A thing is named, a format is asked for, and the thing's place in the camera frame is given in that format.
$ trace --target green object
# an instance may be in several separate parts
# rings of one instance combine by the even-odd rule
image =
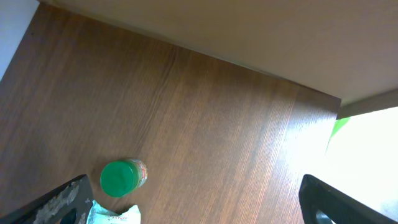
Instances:
[[[340,130],[349,121],[350,118],[351,117],[337,120],[335,122],[335,127],[333,127],[333,131],[331,132],[331,137],[333,137],[338,132],[338,130]]]
[[[141,170],[131,161],[114,161],[101,173],[101,187],[111,197],[123,197],[139,187]]]

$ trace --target brown wooden surface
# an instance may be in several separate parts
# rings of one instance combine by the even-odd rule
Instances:
[[[142,223],[302,223],[340,100],[41,4],[0,83],[0,215],[88,174]],[[104,165],[144,161],[124,198]]]

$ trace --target green lid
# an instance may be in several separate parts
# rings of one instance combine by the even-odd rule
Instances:
[[[128,161],[114,161],[101,173],[101,187],[111,197],[123,197],[138,185],[138,170]]]

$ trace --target small container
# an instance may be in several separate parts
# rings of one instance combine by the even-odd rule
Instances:
[[[123,197],[141,187],[147,177],[147,167],[140,160],[114,161],[102,170],[101,188],[111,197]]]

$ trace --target wooden table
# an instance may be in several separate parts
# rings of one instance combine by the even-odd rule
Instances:
[[[0,214],[88,174],[142,223],[302,223],[302,175],[340,100],[41,4],[0,83]],[[100,189],[136,158],[145,185]]]

